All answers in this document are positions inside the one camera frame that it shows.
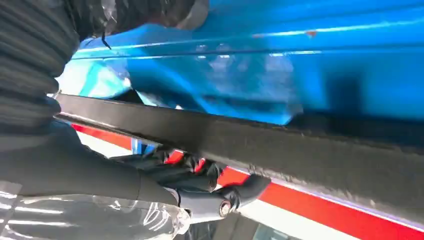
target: white surface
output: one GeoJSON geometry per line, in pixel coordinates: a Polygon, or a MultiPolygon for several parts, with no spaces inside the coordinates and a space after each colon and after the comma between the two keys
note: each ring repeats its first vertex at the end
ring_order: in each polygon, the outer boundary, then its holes
{"type": "Polygon", "coordinates": [[[266,202],[256,200],[239,209],[252,220],[302,240],[357,240],[358,238],[325,226],[266,202]]]}
{"type": "Polygon", "coordinates": [[[125,156],[133,154],[132,151],[123,147],[114,145],[107,141],[100,140],[93,136],[77,132],[82,144],[89,146],[92,150],[103,154],[107,158],[125,156]]]}

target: rust spot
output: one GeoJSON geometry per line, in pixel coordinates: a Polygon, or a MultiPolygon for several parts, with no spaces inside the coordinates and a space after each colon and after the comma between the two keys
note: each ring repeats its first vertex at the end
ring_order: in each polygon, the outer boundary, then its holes
{"type": "Polygon", "coordinates": [[[317,35],[317,31],[315,30],[306,31],[306,35],[308,35],[310,38],[314,38],[317,35]]]}

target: blue car body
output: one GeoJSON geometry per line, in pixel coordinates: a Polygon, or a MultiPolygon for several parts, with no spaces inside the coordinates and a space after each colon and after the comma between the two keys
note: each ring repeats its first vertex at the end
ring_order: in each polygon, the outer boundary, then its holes
{"type": "Polygon", "coordinates": [[[86,40],[64,93],[286,124],[301,111],[424,120],[423,0],[211,0],[195,31],[86,40]]]}

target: metal bolt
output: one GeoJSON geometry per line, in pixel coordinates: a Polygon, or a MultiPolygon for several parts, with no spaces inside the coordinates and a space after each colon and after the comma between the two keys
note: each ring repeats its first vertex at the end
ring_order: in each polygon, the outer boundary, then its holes
{"type": "Polygon", "coordinates": [[[228,214],[231,213],[231,203],[229,201],[223,201],[219,209],[219,215],[225,218],[228,214]]]}

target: clear plastic wrap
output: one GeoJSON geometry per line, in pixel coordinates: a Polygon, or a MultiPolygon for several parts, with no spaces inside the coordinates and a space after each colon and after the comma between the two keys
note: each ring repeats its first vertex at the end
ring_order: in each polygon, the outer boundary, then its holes
{"type": "Polygon", "coordinates": [[[2,240],[172,240],[190,226],[177,206],[92,195],[21,199],[2,240]]]}

